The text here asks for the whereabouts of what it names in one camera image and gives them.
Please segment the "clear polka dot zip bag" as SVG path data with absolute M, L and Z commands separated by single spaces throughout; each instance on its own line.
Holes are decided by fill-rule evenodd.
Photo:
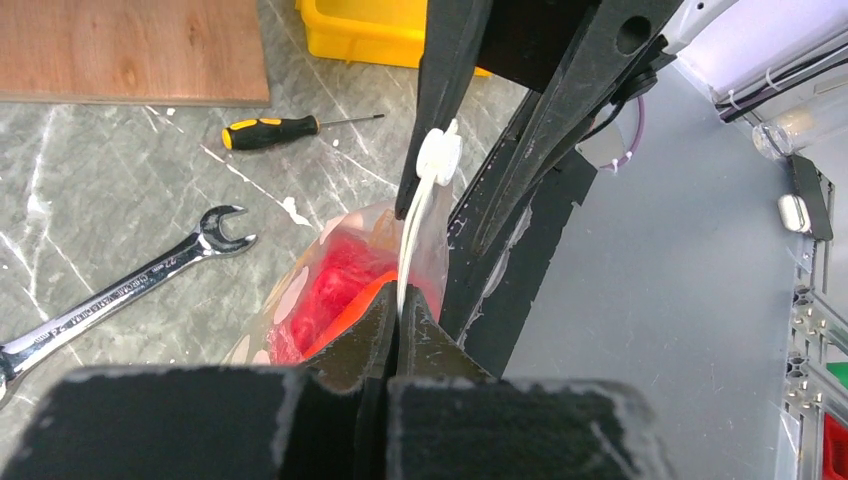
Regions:
M 383 201 L 332 219 L 271 290 L 225 363 L 302 363 L 357 323 L 384 284 L 394 281 L 418 288 L 438 318 L 462 150 L 456 120 L 430 130 L 414 162 L 419 184 L 406 217 L 397 219 L 392 202 Z

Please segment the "red bell pepper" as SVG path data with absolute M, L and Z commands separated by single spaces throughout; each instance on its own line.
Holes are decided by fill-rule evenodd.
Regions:
M 377 277 L 396 270 L 396 253 L 341 229 L 319 244 L 317 258 L 298 272 L 272 303 L 268 361 L 294 365 L 353 298 Z

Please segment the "orange carrot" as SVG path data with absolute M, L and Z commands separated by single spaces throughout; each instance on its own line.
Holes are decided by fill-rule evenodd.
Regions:
M 367 284 L 306 350 L 303 354 L 304 359 L 308 360 L 315 356 L 355 325 L 365 314 L 383 286 L 396 280 L 397 271 L 391 270 Z

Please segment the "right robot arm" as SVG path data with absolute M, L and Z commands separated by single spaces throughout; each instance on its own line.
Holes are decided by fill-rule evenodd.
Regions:
M 395 213 L 407 216 L 426 134 L 456 116 L 482 68 L 537 97 L 474 235 L 486 250 L 519 201 L 636 80 L 677 58 L 716 93 L 746 95 L 847 31 L 843 1 L 432 1 Z

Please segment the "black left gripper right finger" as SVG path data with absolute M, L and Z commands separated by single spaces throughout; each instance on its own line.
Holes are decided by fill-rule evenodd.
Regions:
M 491 377 L 410 287 L 388 383 L 390 479 L 666 479 L 656 416 L 601 379 Z

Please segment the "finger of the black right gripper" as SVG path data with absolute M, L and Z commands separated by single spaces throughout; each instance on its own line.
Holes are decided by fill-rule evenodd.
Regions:
M 487 0 L 430 0 L 425 46 L 419 62 L 415 120 L 394 205 L 406 218 L 419 184 L 416 161 L 432 129 L 446 130 L 474 75 L 493 3 Z
M 599 1 L 576 35 L 517 144 L 474 237 L 486 252 L 519 200 L 587 133 L 614 84 L 678 10 L 679 1 Z

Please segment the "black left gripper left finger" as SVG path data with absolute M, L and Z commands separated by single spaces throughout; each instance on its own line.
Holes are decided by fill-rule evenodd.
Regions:
M 385 284 L 346 333 L 378 332 L 351 387 L 314 364 L 79 369 L 40 401 L 1 475 L 382 479 L 395 291 Z

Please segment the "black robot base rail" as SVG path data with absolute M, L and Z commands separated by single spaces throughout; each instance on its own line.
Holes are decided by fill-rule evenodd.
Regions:
M 494 377 L 503 375 L 573 210 L 585 200 L 597 170 L 576 150 L 537 181 L 507 216 L 492 244 L 474 237 L 496 183 L 538 103 L 526 94 L 465 189 L 448 226 L 449 273 L 440 325 Z

